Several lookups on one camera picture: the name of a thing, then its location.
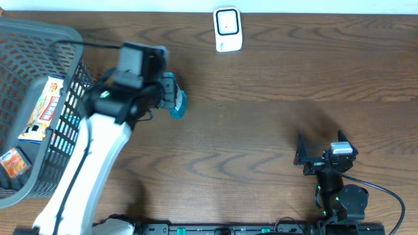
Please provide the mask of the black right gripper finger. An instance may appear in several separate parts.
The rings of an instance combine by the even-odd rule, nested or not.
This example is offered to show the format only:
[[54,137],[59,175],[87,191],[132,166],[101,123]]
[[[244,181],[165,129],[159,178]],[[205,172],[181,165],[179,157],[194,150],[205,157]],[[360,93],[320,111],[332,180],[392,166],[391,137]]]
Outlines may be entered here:
[[339,142],[349,142],[349,140],[347,139],[347,137],[345,136],[345,134],[343,133],[342,130],[338,131],[338,141]]
[[309,156],[306,149],[304,137],[299,133],[297,136],[297,150],[293,161],[294,165],[304,165],[308,162]]

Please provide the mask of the teal mouthwash bottle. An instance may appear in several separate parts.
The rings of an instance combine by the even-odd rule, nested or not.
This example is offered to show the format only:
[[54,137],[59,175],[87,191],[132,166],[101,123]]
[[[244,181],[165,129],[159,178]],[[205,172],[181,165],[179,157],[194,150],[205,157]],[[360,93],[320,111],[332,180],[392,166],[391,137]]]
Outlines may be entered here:
[[187,108],[187,95],[180,88],[172,72],[166,72],[162,78],[164,103],[162,108],[169,109],[173,119],[182,119]]

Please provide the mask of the yellow snack bag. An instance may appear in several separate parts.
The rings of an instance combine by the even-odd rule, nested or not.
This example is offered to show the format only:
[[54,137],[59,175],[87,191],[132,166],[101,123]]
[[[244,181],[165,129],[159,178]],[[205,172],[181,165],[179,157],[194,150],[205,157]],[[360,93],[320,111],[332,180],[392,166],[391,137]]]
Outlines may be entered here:
[[48,77],[25,128],[18,136],[18,140],[36,144],[43,141],[58,105],[62,88],[62,78]]

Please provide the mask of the orange tissue pack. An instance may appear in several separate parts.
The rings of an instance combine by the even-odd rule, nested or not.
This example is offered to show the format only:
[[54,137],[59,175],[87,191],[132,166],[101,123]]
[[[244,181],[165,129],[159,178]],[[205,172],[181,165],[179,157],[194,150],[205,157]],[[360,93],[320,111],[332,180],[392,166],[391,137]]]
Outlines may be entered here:
[[1,165],[9,178],[18,178],[31,168],[29,159],[19,148],[11,148],[1,156]]

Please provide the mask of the teal wet wipes pack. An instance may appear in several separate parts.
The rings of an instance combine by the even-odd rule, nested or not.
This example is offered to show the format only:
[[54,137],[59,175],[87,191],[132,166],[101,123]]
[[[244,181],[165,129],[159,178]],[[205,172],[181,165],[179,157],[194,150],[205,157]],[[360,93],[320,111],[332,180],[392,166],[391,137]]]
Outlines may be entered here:
[[82,117],[80,101],[84,94],[85,85],[72,82],[65,99],[61,115],[50,142],[48,151],[71,156],[78,137],[79,124]]

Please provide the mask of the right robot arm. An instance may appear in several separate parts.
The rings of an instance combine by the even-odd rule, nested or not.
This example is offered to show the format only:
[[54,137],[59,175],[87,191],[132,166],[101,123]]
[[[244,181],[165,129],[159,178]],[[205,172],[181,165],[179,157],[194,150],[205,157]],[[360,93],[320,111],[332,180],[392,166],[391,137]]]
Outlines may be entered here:
[[344,184],[342,174],[353,167],[358,151],[342,131],[338,140],[320,157],[310,157],[301,134],[297,139],[295,165],[302,165],[305,176],[317,178],[315,203],[325,213],[324,218],[306,225],[305,234],[361,235],[359,224],[365,218],[368,191],[354,184]]

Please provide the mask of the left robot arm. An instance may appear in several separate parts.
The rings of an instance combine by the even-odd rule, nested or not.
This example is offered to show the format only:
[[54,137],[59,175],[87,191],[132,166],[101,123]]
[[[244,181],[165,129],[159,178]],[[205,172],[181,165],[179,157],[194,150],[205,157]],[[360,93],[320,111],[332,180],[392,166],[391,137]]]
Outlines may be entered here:
[[164,46],[125,42],[118,65],[84,94],[85,116],[71,158],[32,234],[134,234],[136,223],[112,216],[94,222],[94,213],[117,156],[135,125],[152,108],[173,108],[174,78],[166,75]]

